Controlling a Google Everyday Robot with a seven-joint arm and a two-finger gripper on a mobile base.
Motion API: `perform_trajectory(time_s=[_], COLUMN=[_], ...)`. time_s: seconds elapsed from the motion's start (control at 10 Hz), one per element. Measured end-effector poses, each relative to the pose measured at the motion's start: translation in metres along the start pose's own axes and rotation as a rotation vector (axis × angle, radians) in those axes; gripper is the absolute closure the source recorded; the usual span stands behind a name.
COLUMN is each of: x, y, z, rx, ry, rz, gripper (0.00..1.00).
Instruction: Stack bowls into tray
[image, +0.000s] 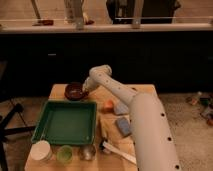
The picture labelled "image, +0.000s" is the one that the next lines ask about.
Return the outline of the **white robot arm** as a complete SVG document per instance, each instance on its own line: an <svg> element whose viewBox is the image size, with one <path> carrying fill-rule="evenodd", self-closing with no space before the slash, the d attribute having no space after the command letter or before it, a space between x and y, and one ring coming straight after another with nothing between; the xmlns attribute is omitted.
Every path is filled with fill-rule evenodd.
<svg viewBox="0 0 213 171"><path fill-rule="evenodd" d="M138 171L182 171L166 112L157 95L136 91L111 77L109 65L93 67L83 84L103 86L129 108Z"/></svg>

